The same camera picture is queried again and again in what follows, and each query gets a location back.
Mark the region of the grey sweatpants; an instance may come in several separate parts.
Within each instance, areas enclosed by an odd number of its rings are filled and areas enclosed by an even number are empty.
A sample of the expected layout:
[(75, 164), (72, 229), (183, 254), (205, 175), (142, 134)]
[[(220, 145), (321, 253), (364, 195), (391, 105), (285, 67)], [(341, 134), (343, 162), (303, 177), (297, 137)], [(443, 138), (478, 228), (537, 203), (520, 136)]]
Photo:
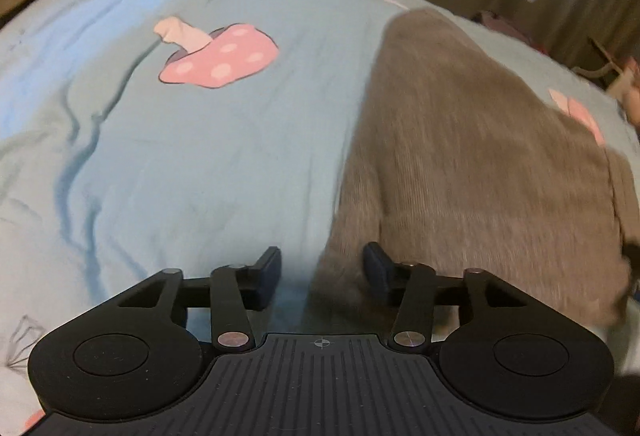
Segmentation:
[(627, 159), (549, 107), (438, 11), (386, 26), (309, 292), (333, 323), (390, 326), (362, 251), (483, 268), (588, 328), (623, 321), (639, 239)]

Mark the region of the light blue mushroom bedsheet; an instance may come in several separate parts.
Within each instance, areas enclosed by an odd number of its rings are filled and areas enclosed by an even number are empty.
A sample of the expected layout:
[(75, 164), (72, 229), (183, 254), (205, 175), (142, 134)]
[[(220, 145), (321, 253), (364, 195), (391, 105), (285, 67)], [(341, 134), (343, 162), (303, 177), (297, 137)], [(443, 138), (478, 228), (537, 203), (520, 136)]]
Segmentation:
[[(1, 33), (1, 430), (6, 435), (634, 435), (639, 239), (623, 321), (588, 328), (614, 375), (598, 408), (506, 419), (454, 393), (390, 326), (339, 326), (309, 292), (386, 26), (443, 14), (549, 107), (628, 161), (639, 137), (600, 89), (423, 0), (40, 0)], [(137, 419), (44, 412), (28, 360), (47, 334), (165, 269), (281, 275), (256, 346), (213, 360)]]

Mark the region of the pink plush rabbit toy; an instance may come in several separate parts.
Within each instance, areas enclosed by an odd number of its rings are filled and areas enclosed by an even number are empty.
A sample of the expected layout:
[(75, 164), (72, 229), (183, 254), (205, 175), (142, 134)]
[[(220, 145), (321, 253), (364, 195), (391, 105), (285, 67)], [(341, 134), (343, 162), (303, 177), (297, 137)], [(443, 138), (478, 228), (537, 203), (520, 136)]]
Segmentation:
[(639, 63), (630, 57), (624, 64), (623, 72), (608, 86), (606, 94), (617, 101), (627, 122), (639, 128), (640, 124), (640, 85)]

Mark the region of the pink red bag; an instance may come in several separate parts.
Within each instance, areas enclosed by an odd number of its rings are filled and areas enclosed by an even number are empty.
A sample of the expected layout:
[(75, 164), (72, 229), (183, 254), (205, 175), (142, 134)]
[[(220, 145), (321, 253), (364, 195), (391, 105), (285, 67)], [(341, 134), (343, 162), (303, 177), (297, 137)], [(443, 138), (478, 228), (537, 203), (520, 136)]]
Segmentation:
[(514, 23), (509, 21), (500, 14), (496, 14), (490, 10), (482, 10), (472, 15), (472, 22), (484, 26), (486, 29), (510, 36), (514, 40), (526, 44), (527, 46), (538, 50), (538, 52), (544, 52), (544, 48), (539, 46), (528, 34), (520, 30)]

